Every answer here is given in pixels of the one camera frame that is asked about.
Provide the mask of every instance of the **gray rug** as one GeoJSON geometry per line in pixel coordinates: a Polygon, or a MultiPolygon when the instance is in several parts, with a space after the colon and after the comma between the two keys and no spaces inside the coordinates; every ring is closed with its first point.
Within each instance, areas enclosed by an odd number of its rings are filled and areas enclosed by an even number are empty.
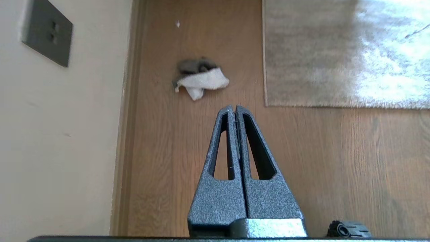
{"type": "Polygon", "coordinates": [[[430,108],[430,2],[263,0],[266,105],[430,108]]]}

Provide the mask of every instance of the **white cloth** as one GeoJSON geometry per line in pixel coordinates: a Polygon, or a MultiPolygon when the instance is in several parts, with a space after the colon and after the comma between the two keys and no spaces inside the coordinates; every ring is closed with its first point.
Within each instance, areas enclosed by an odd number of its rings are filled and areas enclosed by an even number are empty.
{"type": "Polygon", "coordinates": [[[192,74],[176,82],[175,92],[179,92],[179,87],[185,87],[193,101],[199,100],[203,96],[205,89],[216,90],[226,87],[230,80],[224,76],[221,68],[192,74]]]}

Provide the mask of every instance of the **hardwood floor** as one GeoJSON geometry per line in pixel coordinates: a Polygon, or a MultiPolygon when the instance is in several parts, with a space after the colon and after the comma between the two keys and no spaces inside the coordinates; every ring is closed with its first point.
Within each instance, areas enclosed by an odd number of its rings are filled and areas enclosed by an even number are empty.
{"type": "Polygon", "coordinates": [[[429,237],[430,112],[265,108],[261,25],[259,0],[148,1],[126,233],[188,236],[216,114],[240,104],[253,112],[311,236],[341,219],[376,237],[429,237]],[[172,80],[179,60],[200,56],[230,85],[193,102],[172,80]]]}

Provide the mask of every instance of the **white wall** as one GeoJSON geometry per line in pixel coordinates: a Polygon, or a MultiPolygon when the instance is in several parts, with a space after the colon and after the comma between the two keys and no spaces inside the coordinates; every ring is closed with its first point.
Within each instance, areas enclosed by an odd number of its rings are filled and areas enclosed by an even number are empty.
{"type": "Polygon", "coordinates": [[[108,235],[132,0],[51,0],[74,25],[69,68],[20,42],[0,0],[0,241],[108,235]]]}

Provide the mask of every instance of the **electrical outlet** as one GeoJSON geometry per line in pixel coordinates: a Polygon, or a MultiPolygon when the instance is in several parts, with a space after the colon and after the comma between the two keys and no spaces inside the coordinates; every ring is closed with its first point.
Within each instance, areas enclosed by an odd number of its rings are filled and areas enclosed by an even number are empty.
{"type": "Polygon", "coordinates": [[[31,0],[28,4],[22,42],[68,67],[73,24],[48,0],[31,0]]]}

